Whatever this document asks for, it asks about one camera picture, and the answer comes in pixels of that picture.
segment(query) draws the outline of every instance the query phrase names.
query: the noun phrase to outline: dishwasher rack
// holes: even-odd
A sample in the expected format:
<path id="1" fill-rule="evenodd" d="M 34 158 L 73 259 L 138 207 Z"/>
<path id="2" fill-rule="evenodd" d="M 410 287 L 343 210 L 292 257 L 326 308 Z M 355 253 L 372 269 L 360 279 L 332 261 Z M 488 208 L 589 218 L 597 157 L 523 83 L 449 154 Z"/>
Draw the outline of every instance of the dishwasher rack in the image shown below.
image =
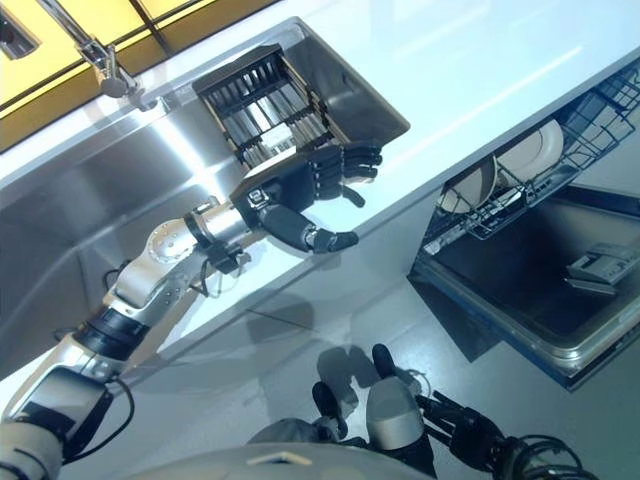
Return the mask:
<path id="1" fill-rule="evenodd" d="M 470 233 L 484 240 L 519 218 L 574 180 L 636 129 L 640 122 L 640 62 L 622 69 L 556 112 L 564 146 L 558 162 L 530 180 L 518 178 L 496 162 L 498 181 L 491 197 L 474 207 L 460 192 L 445 184 L 443 191 L 455 194 L 454 208 L 441 207 L 444 195 L 427 228 L 423 249 L 430 255 Z M 499 156 L 499 149 L 491 156 Z M 513 186 L 506 187 L 504 179 Z"/>
<path id="2" fill-rule="evenodd" d="M 249 170 L 296 151 L 348 141 L 279 45 L 257 47 L 193 87 Z"/>

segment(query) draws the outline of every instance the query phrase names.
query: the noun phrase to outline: white floor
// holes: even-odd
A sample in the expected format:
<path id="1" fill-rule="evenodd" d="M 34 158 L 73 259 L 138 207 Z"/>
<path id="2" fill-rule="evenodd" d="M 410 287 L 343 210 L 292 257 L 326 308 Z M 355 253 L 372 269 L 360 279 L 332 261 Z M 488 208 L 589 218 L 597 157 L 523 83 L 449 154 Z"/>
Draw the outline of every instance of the white floor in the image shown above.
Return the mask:
<path id="1" fill-rule="evenodd" d="M 462 355 L 407 281 L 338 318 L 250 314 L 134 387 L 136 416 L 101 452 L 63 469 L 72 479 L 113 479 L 197 453 L 241 445 L 283 417 L 314 420 L 312 385 L 322 378 L 341 397 L 351 435 L 362 435 L 366 387 L 375 379 L 371 347 L 387 344 L 399 367 L 483 412 L 507 434 L 563 438 L 601 480 L 637 478 L 640 401 L 636 342 L 569 394 L 505 343 L 474 362 Z M 122 398 L 102 437 L 126 415 Z M 436 442 L 441 479 L 490 478 L 457 462 Z"/>

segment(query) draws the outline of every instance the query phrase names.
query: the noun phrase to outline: kitchen counter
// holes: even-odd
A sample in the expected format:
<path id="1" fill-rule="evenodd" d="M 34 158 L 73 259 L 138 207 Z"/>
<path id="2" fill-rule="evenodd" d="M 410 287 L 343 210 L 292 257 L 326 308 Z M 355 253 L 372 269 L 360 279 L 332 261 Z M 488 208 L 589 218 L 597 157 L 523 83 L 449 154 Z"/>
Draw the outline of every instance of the kitchen counter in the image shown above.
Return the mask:
<path id="1" fill-rule="evenodd" d="M 635 0 L 286 0 L 139 79 L 151 94 L 178 86 L 194 65 L 291 16 L 307 23 L 411 123 L 385 147 L 376 181 L 358 186 L 364 208 L 338 200 L 307 211 L 328 228 L 355 228 L 363 238 L 417 202 L 435 198 L 446 179 L 640 55 Z M 7 151 L 0 160 L 0 188 L 127 109 L 123 101 L 98 98 Z M 416 238 L 426 220 L 415 225 Z M 225 279 L 231 286 L 218 298 L 194 302 L 161 355 L 175 356 L 331 260 L 294 254 L 271 240 L 253 245 L 249 254 L 253 261 L 237 281 Z M 136 363 L 159 343 L 149 341 Z M 0 383 L 0 406 L 38 362 Z"/>

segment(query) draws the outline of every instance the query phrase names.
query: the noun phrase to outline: faucet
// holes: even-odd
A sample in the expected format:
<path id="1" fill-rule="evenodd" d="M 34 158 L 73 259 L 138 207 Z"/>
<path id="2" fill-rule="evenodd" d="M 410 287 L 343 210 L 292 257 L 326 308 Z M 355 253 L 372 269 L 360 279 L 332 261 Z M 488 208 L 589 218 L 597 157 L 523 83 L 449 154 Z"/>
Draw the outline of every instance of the faucet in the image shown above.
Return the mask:
<path id="1" fill-rule="evenodd" d="M 155 101 L 146 105 L 142 103 L 144 89 L 140 88 L 138 82 L 118 63 L 113 44 L 104 46 L 93 35 L 85 32 L 58 0 L 37 1 L 73 39 L 80 55 L 93 65 L 102 93 L 113 98 L 126 96 L 142 111 L 155 106 Z"/>

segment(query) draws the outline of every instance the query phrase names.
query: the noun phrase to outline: stainless steel sink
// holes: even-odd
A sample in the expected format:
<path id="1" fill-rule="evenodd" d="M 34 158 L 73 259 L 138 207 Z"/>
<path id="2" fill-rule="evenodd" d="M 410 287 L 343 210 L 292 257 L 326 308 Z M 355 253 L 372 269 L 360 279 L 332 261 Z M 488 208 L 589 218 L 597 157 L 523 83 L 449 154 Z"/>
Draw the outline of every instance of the stainless steel sink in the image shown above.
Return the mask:
<path id="1" fill-rule="evenodd" d="M 407 122 L 298 19 L 276 26 L 47 155 L 0 189 L 0 378 L 77 325 L 105 293 L 103 275 L 143 248 L 151 229 L 209 195 L 224 200 L 245 170 L 191 88 L 243 51 L 278 43 L 349 140 L 386 144 Z"/>

